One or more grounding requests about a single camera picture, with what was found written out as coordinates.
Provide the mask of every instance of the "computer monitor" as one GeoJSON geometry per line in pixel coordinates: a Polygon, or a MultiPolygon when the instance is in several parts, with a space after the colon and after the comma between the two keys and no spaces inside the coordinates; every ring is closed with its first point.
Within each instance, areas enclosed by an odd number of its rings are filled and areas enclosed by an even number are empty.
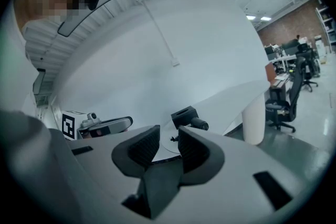
{"type": "Polygon", "coordinates": [[[265,52],[266,52],[267,55],[274,53],[273,47],[272,46],[266,47],[265,52]]]}
{"type": "Polygon", "coordinates": [[[306,61],[312,61],[313,60],[313,50],[311,48],[308,48],[304,51],[298,51],[296,53],[296,57],[304,57],[306,61]]]}
{"type": "Polygon", "coordinates": [[[282,44],[282,48],[285,50],[287,55],[294,55],[298,51],[299,42],[297,39],[293,39],[288,43],[282,44]]]}
{"type": "Polygon", "coordinates": [[[274,60],[275,58],[277,58],[277,55],[276,55],[276,53],[274,52],[274,53],[272,53],[272,54],[268,54],[268,55],[267,55],[267,58],[268,58],[269,61],[271,61],[271,60],[274,60]]]}

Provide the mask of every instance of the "white cable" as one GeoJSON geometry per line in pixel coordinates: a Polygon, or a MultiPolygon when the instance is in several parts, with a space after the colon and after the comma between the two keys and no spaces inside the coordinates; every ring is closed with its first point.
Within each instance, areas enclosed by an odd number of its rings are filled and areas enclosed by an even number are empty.
{"type": "Polygon", "coordinates": [[[140,0],[135,0],[135,1],[139,2],[142,6],[144,6],[144,8],[147,10],[149,16],[151,17],[152,21],[154,22],[154,25],[156,26],[157,30],[159,31],[160,36],[162,37],[162,40],[163,40],[163,42],[164,42],[164,44],[165,44],[165,46],[166,46],[166,48],[167,48],[170,56],[172,57],[172,65],[173,66],[179,65],[180,64],[179,61],[174,56],[174,53],[172,52],[171,48],[169,47],[169,44],[168,44],[167,40],[165,39],[162,31],[160,30],[159,25],[157,24],[156,20],[154,19],[153,15],[152,15],[151,11],[149,10],[149,8],[147,7],[146,3],[144,3],[144,2],[142,2],[140,0]]]}

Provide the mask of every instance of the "gray floor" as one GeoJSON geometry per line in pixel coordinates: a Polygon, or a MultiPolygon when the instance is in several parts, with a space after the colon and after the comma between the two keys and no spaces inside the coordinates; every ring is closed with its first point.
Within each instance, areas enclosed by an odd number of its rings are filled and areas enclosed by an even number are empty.
{"type": "MultiPolygon", "coordinates": [[[[229,136],[244,140],[243,129],[229,136]]],[[[265,127],[264,140],[258,147],[290,169],[307,184],[319,178],[331,157],[324,150],[268,126],[265,127]]]]}
{"type": "MultiPolygon", "coordinates": [[[[297,117],[289,123],[296,128],[265,127],[260,147],[281,162],[307,184],[317,179],[325,170],[336,147],[336,55],[328,55],[321,65],[319,84],[313,92],[302,88],[298,99],[297,117]]],[[[229,135],[243,140],[243,129],[229,135]]]]}
{"type": "Polygon", "coordinates": [[[287,128],[284,133],[301,139],[319,149],[333,153],[336,143],[336,55],[328,54],[327,63],[321,65],[321,77],[313,78],[318,87],[313,92],[302,88],[298,99],[297,117],[289,123],[295,133],[287,128]]]}

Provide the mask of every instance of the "white box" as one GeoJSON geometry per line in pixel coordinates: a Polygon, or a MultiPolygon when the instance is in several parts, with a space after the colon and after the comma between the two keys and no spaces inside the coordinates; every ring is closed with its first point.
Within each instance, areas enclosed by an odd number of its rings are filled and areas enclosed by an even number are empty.
{"type": "Polygon", "coordinates": [[[300,44],[308,43],[308,38],[307,37],[302,37],[299,39],[300,44]]]}
{"type": "Polygon", "coordinates": [[[87,113],[77,111],[62,111],[62,133],[68,140],[77,140],[77,129],[87,120],[87,113]]]}
{"type": "Polygon", "coordinates": [[[325,49],[324,43],[322,42],[322,40],[318,40],[315,42],[316,44],[316,49],[317,52],[319,54],[319,60],[321,64],[326,63],[327,61],[327,51],[325,49]]]}

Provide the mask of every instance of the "white pillar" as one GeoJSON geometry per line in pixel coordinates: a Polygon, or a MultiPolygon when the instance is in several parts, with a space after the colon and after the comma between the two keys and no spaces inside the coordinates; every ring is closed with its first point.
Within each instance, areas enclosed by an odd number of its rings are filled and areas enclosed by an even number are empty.
{"type": "Polygon", "coordinates": [[[244,141],[258,145],[265,133],[265,97],[261,94],[242,112],[244,141]]]}

